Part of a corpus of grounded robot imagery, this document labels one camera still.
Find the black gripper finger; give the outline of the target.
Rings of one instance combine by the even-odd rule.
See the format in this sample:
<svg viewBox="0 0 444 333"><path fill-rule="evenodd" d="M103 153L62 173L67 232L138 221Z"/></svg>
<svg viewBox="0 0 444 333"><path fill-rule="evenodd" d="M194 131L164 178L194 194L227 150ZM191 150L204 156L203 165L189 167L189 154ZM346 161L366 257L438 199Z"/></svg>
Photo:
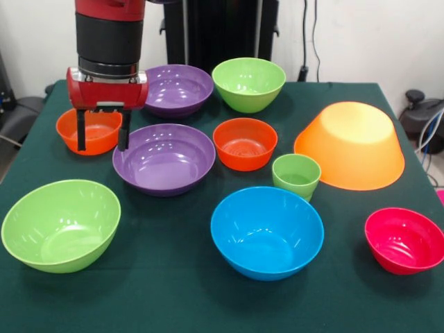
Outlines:
<svg viewBox="0 0 444 333"><path fill-rule="evenodd" d="M131 111L130 110L122 110L121 115L122 115L122 122L121 122L121 126L119 128L117 148L120 151L125 151L129 145Z"/></svg>
<svg viewBox="0 0 444 333"><path fill-rule="evenodd" d="M78 151L85 151L85 112L86 110L77 109L76 119L77 119L77 142Z"/></svg>

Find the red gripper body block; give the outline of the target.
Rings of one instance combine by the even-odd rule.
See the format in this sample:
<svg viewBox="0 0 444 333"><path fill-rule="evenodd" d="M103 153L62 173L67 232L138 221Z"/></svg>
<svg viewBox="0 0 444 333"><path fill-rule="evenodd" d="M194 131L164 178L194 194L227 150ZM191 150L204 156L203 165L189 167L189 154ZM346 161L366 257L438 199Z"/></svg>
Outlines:
<svg viewBox="0 0 444 333"><path fill-rule="evenodd" d="M133 78L98 78L69 67L67 89L71 104L79 110L131 110L144 106L148 78L145 71Z"/></svg>

